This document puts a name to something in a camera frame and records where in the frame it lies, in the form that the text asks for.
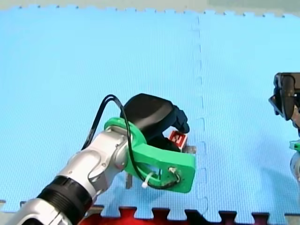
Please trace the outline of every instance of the black cable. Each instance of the black cable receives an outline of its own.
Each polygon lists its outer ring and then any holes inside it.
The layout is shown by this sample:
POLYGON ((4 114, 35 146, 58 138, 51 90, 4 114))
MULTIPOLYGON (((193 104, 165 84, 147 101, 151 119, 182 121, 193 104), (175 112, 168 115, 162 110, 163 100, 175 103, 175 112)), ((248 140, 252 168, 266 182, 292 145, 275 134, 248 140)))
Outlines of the black cable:
MULTIPOLYGON (((127 119, 127 116, 125 114, 125 109, 124 109, 124 106, 122 105, 122 103, 120 102, 120 100, 115 96, 115 95, 107 95, 101 102, 101 105, 98 109, 98 112, 95 116, 95 119, 94 119, 94 122, 92 124, 92 127, 90 129, 90 132, 86 138, 86 141, 82 147, 82 150, 87 148, 91 142, 92 142, 92 139, 95 135, 95 132, 96 132, 96 129, 98 127, 98 124, 100 122, 100 119, 102 117, 102 114, 103 114, 103 111, 107 105, 108 102, 110 101, 114 101, 116 103, 116 105, 120 108, 123 116, 124 116, 124 121, 125 121, 125 124, 126 124, 126 129, 127 129, 127 141, 128 141, 128 151, 129 151, 129 157, 130 157, 130 160, 131 160, 131 163, 132 163, 132 166, 136 172, 136 174, 139 176, 139 178, 142 180, 142 181, 145 181, 145 178, 142 176, 141 172, 139 171, 137 165, 136 165, 136 162, 135 162, 135 158, 134 158, 134 155, 133 155, 133 151, 132 151, 132 145, 131 145, 131 132, 130 132, 130 126, 129 126, 129 122, 128 122, 128 119, 127 119)), ((152 187, 152 188, 155 188, 155 189, 167 189, 167 188, 171 188, 173 187, 174 185, 176 185, 177 183, 180 182, 180 176, 176 173, 176 171, 174 172, 174 175, 176 177, 176 180, 175 181, 171 181, 163 186, 155 186, 155 185, 152 185, 152 184, 149 184, 148 183, 148 186, 149 187, 152 187)))

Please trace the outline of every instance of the zip tie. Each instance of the zip tie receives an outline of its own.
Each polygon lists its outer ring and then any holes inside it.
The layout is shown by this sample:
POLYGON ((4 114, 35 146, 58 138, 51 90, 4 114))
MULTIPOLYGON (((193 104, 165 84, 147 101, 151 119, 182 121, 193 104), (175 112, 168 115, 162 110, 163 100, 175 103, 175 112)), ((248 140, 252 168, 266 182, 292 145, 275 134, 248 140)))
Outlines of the zip tie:
POLYGON ((142 188, 148 187, 148 181, 149 181, 149 179, 150 179, 150 177, 151 177, 152 175, 153 175, 153 172, 150 172, 150 173, 147 175, 145 181, 142 183, 142 188))

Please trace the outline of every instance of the green gripper mount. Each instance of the green gripper mount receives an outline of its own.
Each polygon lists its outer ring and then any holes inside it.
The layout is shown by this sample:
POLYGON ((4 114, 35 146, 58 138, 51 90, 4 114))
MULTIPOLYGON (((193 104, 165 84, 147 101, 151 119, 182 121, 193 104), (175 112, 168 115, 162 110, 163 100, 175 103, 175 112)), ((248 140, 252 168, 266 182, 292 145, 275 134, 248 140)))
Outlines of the green gripper mount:
POLYGON ((300 152, 300 140, 291 141, 290 142, 290 149, 294 149, 294 150, 300 152))
MULTIPOLYGON (((104 129, 110 126, 117 126, 126 129, 126 124, 123 118, 111 118, 105 125, 104 129)), ((180 176, 180 182, 166 190, 188 193, 193 185, 195 176, 195 157, 191 154, 180 153, 147 145, 146 139, 141 131, 132 123, 129 122, 132 136, 132 151, 137 167, 144 178, 153 172, 148 166, 152 166, 161 170, 161 176, 156 173, 150 176, 148 183, 155 186, 163 186, 170 181, 177 180, 175 175, 169 171, 169 168, 175 168, 180 176)), ((137 178, 138 175, 132 166, 132 162, 128 153, 128 162, 125 171, 137 178)))

